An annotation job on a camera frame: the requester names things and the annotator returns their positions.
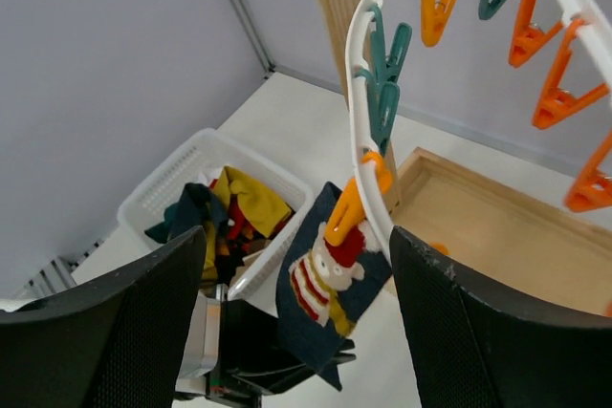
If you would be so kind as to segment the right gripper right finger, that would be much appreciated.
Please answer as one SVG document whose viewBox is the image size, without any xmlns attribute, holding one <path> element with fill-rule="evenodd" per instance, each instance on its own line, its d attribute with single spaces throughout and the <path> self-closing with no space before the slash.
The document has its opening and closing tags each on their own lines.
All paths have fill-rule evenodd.
<svg viewBox="0 0 612 408">
<path fill-rule="evenodd" d="M 610 318 L 510 288 L 400 226 L 389 249 L 422 406 L 610 406 Z"/>
</svg>

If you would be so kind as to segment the yellow sock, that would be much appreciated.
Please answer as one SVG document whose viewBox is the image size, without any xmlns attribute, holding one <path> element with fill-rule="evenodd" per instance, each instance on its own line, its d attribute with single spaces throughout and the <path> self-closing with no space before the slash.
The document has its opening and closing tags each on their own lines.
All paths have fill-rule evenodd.
<svg viewBox="0 0 612 408">
<path fill-rule="evenodd" d="M 245 219 L 267 238 L 273 236 L 293 214 L 293 209 L 276 192 L 232 166 L 222 169 L 212 192 L 227 210 L 235 201 Z"/>
</svg>

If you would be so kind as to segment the white round clip hanger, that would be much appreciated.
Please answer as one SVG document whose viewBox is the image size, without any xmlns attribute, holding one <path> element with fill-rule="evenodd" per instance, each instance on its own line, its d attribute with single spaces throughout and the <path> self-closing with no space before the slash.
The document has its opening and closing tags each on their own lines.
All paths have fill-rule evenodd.
<svg viewBox="0 0 612 408">
<path fill-rule="evenodd" d="M 445 141 L 577 207 L 611 164 L 611 0 L 359 0 L 344 47 L 354 180 L 327 227 L 360 217 L 387 247 L 383 160 Z"/>
</svg>

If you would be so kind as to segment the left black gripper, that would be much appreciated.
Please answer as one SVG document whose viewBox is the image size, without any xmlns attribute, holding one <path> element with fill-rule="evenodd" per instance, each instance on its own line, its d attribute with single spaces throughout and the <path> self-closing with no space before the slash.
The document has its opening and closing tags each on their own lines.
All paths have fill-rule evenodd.
<svg viewBox="0 0 612 408">
<path fill-rule="evenodd" d="M 220 304 L 215 365 L 196 378 L 179 379 L 174 399 L 204 398 L 227 407 L 260 407 L 264 396 L 293 389 L 315 370 L 278 344 L 277 319 L 245 300 Z"/>
</svg>

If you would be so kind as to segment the navy sock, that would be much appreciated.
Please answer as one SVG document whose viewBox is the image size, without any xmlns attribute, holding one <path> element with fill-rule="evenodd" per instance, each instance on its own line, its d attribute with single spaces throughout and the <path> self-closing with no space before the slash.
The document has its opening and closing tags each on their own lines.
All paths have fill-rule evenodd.
<svg viewBox="0 0 612 408">
<path fill-rule="evenodd" d="M 281 263 L 276 288 L 279 346 L 336 390 L 339 353 L 391 277 L 368 221 L 333 247 L 324 239 L 340 189 L 327 182 L 318 193 Z"/>
<path fill-rule="evenodd" d="M 158 244 L 165 244 L 194 226 L 212 224 L 216 233 L 225 235 L 229 220 L 226 206 L 211 189 L 201 183 L 187 183 L 179 201 L 165 209 L 164 219 L 144 234 Z"/>
</svg>

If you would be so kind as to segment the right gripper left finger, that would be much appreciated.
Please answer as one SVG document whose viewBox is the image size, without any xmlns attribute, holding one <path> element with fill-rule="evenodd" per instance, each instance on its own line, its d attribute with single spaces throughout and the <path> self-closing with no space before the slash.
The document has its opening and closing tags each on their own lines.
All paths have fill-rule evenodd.
<svg viewBox="0 0 612 408">
<path fill-rule="evenodd" d="M 205 259 L 199 226 L 1 314 L 4 407 L 169 407 Z"/>
</svg>

